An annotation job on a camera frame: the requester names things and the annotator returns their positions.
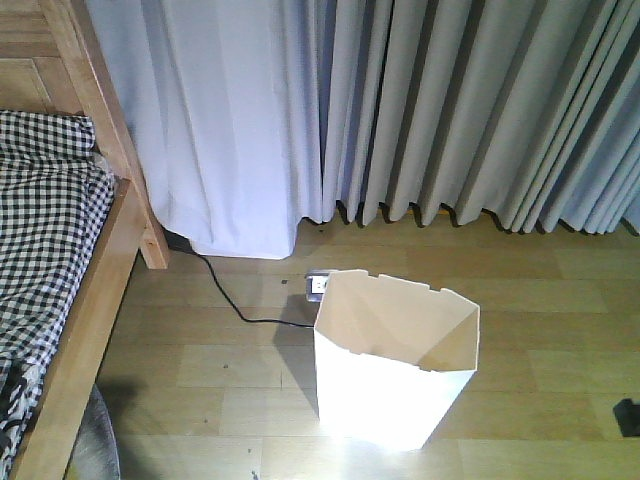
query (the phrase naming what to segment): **gray curtain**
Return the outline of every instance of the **gray curtain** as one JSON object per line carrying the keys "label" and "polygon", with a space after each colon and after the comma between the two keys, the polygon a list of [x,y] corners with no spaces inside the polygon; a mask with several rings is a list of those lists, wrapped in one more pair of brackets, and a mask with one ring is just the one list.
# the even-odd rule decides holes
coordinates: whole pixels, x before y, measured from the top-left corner
{"label": "gray curtain", "polygon": [[640,225],[640,0],[88,0],[160,221],[282,258],[442,205]]}
{"label": "gray curtain", "polygon": [[637,225],[640,2],[320,8],[323,220],[338,200],[349,220],[363,204],[364,224],[380,204],[391,220],[417,205],[429,224],[444,204],[460,224],[487,209],[513,231]]}

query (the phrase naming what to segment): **checkered blanket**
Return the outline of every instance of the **checkered blanket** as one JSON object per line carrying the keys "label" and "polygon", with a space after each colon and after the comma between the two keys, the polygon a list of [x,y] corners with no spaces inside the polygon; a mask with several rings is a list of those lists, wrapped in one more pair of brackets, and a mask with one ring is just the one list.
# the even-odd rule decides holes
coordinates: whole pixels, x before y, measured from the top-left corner
{"label": "checkered blanket", "polygon": [[0,111],[0,475],[42,393],[113,199],[87,117]]}

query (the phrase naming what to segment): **black object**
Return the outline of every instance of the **black object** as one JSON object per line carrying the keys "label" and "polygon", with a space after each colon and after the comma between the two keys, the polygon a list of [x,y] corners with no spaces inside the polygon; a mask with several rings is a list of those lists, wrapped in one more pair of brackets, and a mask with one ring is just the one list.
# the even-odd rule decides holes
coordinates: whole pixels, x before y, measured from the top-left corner
{"label": "black object", "polygon": [[613,407],[613,414],[623,437],[640,437],[640,404],[625,398]]}
{"label": "black object", "polygon": [[177,250],[179,252],[189,253],[191,255],[195,255],[196,252],[191,248],[191,243],[189,243],[189,239],[184,238],[182,235],[178,235],[177,233],[170,232],[166,228],[164,230],[164,238],[167,239],[167,245],[171,250]]}

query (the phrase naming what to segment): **gray object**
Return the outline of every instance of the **gray object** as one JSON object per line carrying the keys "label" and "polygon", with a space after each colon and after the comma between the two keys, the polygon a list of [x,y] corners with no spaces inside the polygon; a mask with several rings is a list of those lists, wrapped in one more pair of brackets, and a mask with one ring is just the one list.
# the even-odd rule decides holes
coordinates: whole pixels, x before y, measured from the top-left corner
{"label": "gray object", "polygon": [[95,385],[82,417],[70,469],[81,480],[120,480],[120,462],[111,418]]}

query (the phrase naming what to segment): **paper bin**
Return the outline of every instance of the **paper bin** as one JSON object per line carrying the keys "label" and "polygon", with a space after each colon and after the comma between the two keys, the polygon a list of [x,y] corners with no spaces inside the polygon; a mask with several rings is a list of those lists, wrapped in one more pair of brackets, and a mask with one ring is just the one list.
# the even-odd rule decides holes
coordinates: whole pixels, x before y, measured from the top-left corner
{"label": "paper bin", "polygon": [[364,270],[331,273],[314,342],[321,423],[421,448],[478,366],[480,308],[450,290]]}

